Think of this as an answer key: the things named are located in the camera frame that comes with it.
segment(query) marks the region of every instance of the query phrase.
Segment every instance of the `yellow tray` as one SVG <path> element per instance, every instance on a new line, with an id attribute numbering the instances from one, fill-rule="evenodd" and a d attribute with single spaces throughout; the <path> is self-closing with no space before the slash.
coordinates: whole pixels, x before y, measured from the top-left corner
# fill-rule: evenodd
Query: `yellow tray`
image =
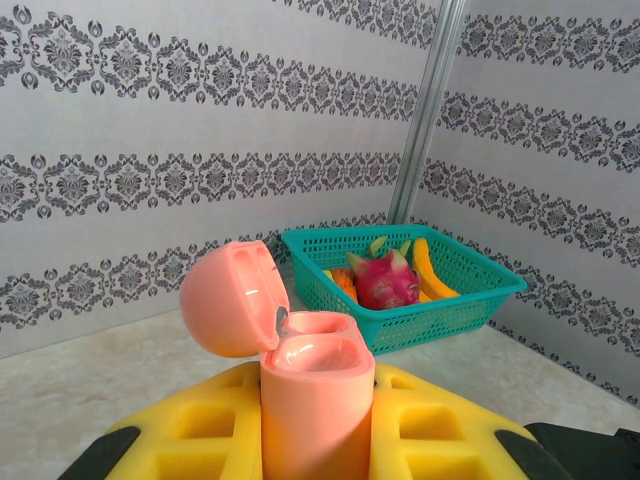
<path id="1" fill-rule="evenodd" d="M 261 480 L 259 377 L 258 362 L 244 363 L 118 422 L 107 433 L 137 427 L 139 435 L 100 478 Z M 369 478 L 527 480 L 497 430 L 535 440 L 499 415 L 378 365 Z"/>

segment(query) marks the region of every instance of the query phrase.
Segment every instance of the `plastic basket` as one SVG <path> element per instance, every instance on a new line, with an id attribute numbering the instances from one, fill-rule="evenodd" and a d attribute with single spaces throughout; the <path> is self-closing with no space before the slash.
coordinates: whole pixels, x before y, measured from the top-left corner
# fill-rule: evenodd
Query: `plastic basket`
<path id="1" fill-rule="evenodd" d="M 367 255 L 369 244 L 387 235 L 387 248 L 423 237 L 436 275 L 460 296 L 374 311 L 353 302 L 322 270 L 346 266 L 346 252 Z M 480 328 L 507 297 L 524 290 L 518 275 L 423 225 L 290 230 L 282 235 L 291 250 L 296 291 L 312 310 L 351 315 L 367 346 L 381 354 Z"/>

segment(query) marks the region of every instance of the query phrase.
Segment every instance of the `damask pattern wallpaper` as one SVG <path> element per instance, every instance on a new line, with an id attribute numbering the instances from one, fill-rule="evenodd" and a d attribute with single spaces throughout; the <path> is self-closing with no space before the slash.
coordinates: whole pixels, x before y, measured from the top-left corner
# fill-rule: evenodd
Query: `damask pattern wallpaper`
<path id="1" fill-rule="evenodd" d="M 177 308 L 232 239 L 386 221 L 436 4 L 0 7 L 0 357 Z"/>
<path id="2" fill-rule="evenodd" d="M 493 327 L 638 405 L 640 9 L 518 3 L 471 2 L 415 220 L 527 280 Z"/>

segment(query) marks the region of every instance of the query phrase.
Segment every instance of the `pink flip-top lid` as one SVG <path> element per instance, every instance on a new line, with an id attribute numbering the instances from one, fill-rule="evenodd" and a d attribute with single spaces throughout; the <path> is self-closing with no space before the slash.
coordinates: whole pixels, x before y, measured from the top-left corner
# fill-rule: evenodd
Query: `pink flip-top lid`
<path id="1" fill-rule="evenodd" d="M 278 346 L 290 304 L 273 257 L 255 241 L 231 242 L 198 260 L 182 284 L 180 307 L 202 347 L 237 358 Z"/>

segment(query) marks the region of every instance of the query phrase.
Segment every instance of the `dragon fruit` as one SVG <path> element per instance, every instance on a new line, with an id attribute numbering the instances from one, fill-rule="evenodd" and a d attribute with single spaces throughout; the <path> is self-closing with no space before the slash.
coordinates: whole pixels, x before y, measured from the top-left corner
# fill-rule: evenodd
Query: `dragon fruit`
<path id="1" fill-rule="evenodd" d="M 356 276 L 358 303 L 371 310 L 386 310 L 418 303 L 420 279 L 407 260 L 395 249 L 384 257 L 366 260 L 347 253 Z"/>

